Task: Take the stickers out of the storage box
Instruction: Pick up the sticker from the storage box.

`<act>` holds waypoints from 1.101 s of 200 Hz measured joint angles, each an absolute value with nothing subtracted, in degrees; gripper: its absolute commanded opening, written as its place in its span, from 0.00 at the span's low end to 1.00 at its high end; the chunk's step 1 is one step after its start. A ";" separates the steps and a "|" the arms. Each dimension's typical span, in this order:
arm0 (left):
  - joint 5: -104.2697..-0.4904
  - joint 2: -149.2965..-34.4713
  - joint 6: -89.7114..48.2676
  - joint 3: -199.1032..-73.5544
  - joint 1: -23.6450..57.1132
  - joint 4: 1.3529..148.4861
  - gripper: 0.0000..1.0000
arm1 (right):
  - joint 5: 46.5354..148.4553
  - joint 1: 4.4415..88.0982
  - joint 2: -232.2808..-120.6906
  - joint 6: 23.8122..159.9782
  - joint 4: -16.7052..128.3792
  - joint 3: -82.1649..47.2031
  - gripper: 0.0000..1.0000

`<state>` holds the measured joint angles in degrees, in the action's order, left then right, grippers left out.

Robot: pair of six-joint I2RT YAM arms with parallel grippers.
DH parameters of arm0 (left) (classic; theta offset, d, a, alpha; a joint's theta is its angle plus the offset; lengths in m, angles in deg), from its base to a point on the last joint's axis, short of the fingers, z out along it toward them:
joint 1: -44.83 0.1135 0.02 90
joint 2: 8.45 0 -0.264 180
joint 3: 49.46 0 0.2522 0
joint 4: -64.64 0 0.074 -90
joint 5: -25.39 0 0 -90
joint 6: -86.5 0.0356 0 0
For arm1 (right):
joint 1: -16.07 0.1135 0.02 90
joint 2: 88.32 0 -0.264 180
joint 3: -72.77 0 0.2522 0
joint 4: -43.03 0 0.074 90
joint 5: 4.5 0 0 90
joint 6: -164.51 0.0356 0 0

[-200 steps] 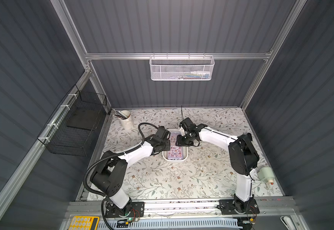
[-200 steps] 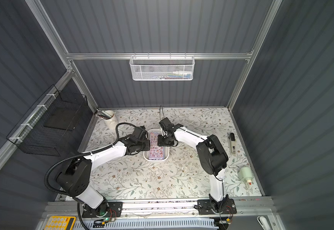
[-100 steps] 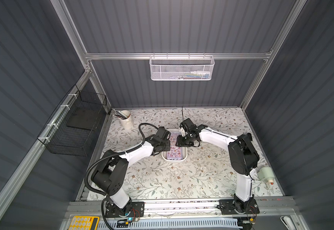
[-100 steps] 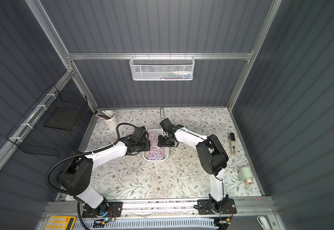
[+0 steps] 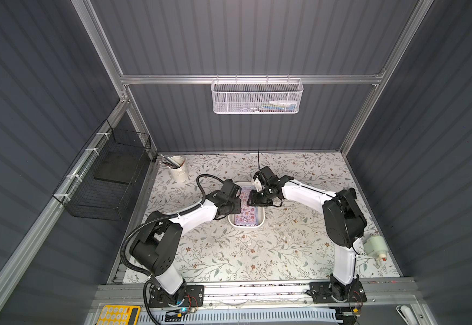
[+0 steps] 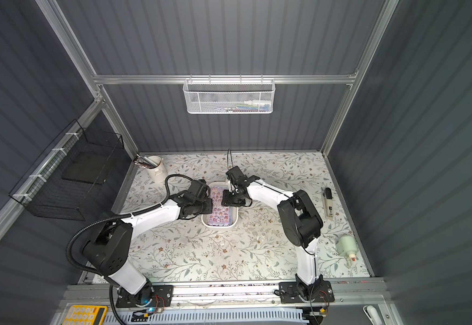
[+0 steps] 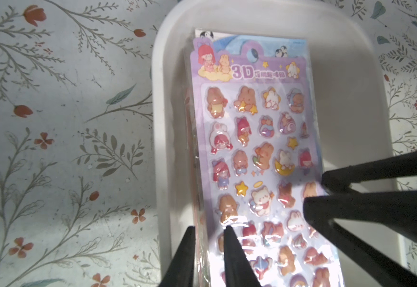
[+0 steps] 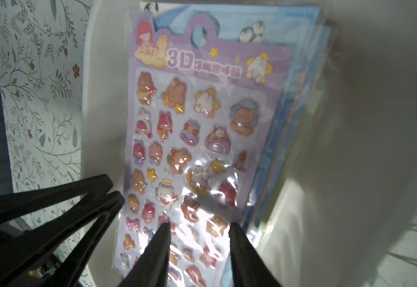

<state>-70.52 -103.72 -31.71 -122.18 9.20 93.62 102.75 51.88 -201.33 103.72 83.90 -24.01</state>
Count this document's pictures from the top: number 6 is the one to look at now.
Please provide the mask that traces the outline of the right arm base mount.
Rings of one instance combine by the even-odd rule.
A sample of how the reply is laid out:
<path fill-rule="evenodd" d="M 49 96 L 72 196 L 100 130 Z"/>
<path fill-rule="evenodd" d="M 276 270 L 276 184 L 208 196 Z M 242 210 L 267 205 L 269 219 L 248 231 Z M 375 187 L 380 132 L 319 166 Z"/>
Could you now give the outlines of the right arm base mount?
<path fill-rule="evenodd" d="M 313 284 L 305 284 L 301 280 L 281 282 L 274 294 L 283 304 L 289 303 L 333 303 L 335 301 L 332 285 L 322 277 Z"/>

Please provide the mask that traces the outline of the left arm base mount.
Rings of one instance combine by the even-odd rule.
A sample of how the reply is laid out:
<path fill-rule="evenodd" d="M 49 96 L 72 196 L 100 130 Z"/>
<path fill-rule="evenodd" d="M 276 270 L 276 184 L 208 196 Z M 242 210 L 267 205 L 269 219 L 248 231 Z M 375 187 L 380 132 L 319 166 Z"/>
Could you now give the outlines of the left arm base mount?
<path fill-rule="evenodd" d="M 124 288 L 117 290 L 117 308 L 170 307 L 175 287 L 146 284 L 137 294 L 130 294 Z"/>

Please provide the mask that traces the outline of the white plastic storage tray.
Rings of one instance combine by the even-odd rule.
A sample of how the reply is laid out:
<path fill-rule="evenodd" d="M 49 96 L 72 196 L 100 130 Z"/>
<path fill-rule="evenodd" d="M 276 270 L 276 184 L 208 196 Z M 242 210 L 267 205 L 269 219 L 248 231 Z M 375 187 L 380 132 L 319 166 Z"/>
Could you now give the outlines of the white plastic storage tray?
<path fill-rule="evenodd" d="M 210 198 L 212 199 L 212 212 L 202 215 L 201 221 L 207 229 L 216 231 L 230 230 L 238 221 L 238 208 L 222 205 L 222 194 L 229 187 L 226 182 L 217 181 L 209 184 Z"/>

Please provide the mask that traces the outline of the pink 3D sticker sheet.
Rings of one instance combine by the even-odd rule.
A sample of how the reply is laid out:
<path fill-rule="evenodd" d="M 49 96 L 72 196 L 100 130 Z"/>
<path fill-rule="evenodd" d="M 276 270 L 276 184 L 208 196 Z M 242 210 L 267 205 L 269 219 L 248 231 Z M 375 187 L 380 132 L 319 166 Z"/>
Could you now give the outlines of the pink 3D sticker sheet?
<path fill-rule="evenodd" d="M 222 205 L 223 191 L 220 186 L 211 188 L 212 212 L 207 218 L 207 225 L 212 227 L 225 227 L 231 225 L 231 210 Z"/>

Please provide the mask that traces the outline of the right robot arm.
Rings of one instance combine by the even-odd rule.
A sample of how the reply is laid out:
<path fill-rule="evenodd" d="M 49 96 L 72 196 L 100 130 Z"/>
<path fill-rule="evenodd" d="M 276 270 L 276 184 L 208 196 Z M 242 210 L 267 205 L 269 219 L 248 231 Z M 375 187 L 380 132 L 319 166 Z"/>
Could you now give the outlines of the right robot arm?
<path fill-rule="evenodd" d="M 303 190 L 290 192 L 267 184 L 257 176 L 246 176 L 238 167 L 226 172 L 229 189 L 224 192 L 222 204 L 244 207 L 258 201 L 276 210 L 283 232 L 296 248 L 296 281 L 313 286 L 320 278 L 317 251 L 323 220 L 309 194 Z"/>

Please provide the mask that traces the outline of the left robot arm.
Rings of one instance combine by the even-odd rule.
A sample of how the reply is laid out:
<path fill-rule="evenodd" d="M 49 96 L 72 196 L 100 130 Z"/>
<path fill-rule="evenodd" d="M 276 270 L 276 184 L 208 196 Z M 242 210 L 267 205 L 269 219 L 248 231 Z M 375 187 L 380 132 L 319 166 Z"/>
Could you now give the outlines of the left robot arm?
<path fill-rule="evenodd" d="M 83 256 L 109 283 L 131 295 L 151 289 L 150 281 L 129 261 L 130 246 L 139 235 L 176 220 L 212 211 L 210 187 L 205 180 L 190 180 L 186 190 L 167 194 L 164 203 L 121 215 L 93 226 Z"/>

